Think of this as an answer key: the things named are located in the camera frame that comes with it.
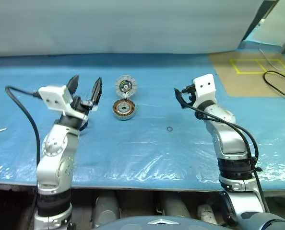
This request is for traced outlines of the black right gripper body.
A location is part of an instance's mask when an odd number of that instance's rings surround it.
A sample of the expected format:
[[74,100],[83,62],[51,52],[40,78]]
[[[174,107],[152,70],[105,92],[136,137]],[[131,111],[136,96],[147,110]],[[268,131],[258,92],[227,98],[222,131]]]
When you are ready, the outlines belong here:
[[189,100],[191,102],[195,102],[196,101],[196,95],[195,95],[196,89],[195,89],[195,85],[191,84],[186,86],[183,90],[182,93],[187,93],[189,94]]

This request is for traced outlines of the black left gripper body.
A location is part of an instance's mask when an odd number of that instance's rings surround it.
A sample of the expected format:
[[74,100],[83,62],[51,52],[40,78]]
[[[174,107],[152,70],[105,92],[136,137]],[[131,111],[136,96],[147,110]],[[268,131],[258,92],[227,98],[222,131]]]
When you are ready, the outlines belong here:
[[99,96],[92,97],[90,100],[83,101],[79,96],[74,96],[71,107],[84,115],[88,115],[90,111],[97,111]]

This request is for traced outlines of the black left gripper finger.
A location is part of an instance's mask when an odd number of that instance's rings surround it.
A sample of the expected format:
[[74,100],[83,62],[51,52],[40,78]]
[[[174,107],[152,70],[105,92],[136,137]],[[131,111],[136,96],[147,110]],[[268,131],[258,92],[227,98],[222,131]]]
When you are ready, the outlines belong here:
[[92,97],[90,99],[92,106],[98,105],[101,94],[102,94],[102,78],[99,77],[95,81],[93,89],[92,89]]
[[78,82],[79,82],[79,75],[73,76],[67,84],[67,89],[70,93],[71,96],[73,96],[77,90],[78,87]]

